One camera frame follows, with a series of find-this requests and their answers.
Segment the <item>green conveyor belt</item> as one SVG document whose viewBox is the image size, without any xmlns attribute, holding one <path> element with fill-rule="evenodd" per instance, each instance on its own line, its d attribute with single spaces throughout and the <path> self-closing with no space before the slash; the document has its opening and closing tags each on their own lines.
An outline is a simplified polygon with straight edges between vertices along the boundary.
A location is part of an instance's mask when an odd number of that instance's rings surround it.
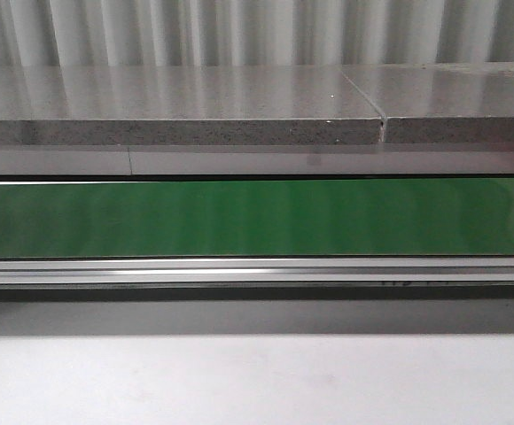
<svg viewBox="0 0 514 425">
<path fill-rule="evenodd" d="M 0 259 L 514 255 L 514 178 L 0 185 Z"/>
</svg>

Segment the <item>grey right counter slab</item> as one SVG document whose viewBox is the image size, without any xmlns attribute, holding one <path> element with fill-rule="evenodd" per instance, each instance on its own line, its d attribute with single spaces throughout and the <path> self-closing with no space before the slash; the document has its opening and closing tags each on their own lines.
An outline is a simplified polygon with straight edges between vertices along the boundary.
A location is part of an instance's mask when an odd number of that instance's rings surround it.
<svg viewBox="0 0 514 425">
<path fill-rule="evenodd" d="M 341 70 L 381 114 L 388 145 L 514 145 L 514 62 Z"/>
</svg>

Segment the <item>grey stone counter slab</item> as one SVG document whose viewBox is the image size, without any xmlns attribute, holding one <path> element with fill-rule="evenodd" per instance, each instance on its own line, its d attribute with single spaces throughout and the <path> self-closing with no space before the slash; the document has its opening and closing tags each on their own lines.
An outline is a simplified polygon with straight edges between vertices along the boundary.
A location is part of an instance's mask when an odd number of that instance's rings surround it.
<svg viewBox="0 0 514 425">
<path fill-rule="evenodd" d="M 334 66 L 0 66 L 0 145 L 371 145 Z"/>
</svg>

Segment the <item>grey pleated curtain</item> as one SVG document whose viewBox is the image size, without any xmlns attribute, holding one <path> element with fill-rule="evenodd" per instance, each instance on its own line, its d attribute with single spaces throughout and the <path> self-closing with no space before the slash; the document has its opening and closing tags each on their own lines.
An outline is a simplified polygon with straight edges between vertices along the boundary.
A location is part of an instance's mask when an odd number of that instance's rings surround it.
<svg viewBox="0 0 514 425">
<path fill-rule="evenodd" d="M 0 66 L 514 62 L 514 1 L 0 1 Z"/>
</svg>

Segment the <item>aluminium conveyor frame rail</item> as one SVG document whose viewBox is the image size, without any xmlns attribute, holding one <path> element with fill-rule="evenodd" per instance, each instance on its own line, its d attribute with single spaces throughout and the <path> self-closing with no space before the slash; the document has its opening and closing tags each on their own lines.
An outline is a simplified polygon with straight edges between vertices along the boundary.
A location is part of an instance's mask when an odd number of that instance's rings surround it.
<svg viewBox="0 0 514 425">
<path fill-rule="evenodd" d="M 0 290 L 514 286 L 514 256 L 0 260 Z"/>
</svg>

